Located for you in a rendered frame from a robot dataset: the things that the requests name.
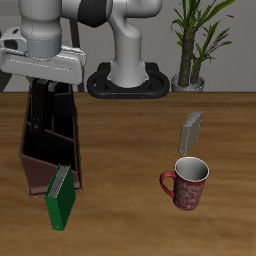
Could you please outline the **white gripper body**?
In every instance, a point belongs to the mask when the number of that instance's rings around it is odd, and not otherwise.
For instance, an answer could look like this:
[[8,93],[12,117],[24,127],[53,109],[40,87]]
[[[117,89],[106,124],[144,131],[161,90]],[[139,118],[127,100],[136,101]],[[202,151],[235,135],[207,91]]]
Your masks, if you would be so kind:
[[0,49],[0,70],[6,73],[78,85],[84,78],[86,54],[79,48],[62,46],[48,61],[35,60],[15,50]]

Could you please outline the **dark brown desk caddy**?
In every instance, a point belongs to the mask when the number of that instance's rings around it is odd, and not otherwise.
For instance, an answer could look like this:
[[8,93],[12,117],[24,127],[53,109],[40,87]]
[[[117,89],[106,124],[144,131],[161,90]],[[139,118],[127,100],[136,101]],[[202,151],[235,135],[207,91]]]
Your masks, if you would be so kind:
[[77,108],[73,88],[55,87],[53,116],[42,134],[30,132],[31,96],[28,93],[19,156],[29,186],[29,196],[43,196],[58,167],[70,165],[74,187],[82,190]]

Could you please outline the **green book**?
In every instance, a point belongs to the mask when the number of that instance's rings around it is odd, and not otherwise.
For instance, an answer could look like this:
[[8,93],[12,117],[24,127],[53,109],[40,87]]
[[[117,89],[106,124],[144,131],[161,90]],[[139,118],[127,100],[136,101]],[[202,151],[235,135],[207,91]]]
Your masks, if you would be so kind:
[[76,199],[71,166],[58,165],[44,199],[52,228],[63,231]]

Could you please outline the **grey book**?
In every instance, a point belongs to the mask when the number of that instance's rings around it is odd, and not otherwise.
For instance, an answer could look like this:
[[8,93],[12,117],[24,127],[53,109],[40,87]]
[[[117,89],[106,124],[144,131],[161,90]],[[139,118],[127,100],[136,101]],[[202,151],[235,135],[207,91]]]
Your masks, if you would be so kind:
[[193,110],[181,125],[178,153],[185,156],[198,139],[202,112]]

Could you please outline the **red patterned mug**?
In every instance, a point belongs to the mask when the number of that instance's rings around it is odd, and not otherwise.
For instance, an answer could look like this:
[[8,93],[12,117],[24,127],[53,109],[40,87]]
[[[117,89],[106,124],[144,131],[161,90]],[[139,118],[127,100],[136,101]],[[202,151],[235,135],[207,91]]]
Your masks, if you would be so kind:
[[[175,163],[175,170],[163,172],[159,181],[161,188],[173,199],[177,208],[190,211],[197,207],[208,176],[209,167],[203,160],[182,157]],[[174,181],[173,190],[164,185],[164,180],[168,177]]]

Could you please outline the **green pot plant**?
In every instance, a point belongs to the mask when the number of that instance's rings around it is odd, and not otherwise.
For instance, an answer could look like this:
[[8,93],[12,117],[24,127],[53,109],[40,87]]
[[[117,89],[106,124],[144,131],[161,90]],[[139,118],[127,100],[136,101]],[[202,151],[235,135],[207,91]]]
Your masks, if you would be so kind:
[[215,50],[231,44],[231,41],[225,41],[229,28],[213,38],[219,21],[208,28],[204,27],[204,24],[217,13],[235,2],[223,0],[216,4],[216,1],[213,0],[204,11],[199,9],[201,0],[182,0],[183,13],[175,9],[179,18],[172,22],[172,26],[177,24],[181,29],[180,32],[176,31],[176,35],[182,54],[179,73],[171,79],[173,92],[202,92],[205,86],[204,79],[199,76],[202,63],[214,60],[211,54]]

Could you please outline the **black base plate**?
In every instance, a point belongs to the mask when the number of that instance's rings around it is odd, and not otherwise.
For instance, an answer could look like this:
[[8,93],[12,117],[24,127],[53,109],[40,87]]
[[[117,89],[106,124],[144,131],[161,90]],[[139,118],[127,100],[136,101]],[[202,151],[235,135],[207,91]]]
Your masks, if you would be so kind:
[[87,91],[98,99],[157,99],[164,97],[170,89],[169,79],[159,71],[154,62],[145,63],[149,79],[134,88],[122,88],[107,79],[110,63],[103,62],[87,80]]

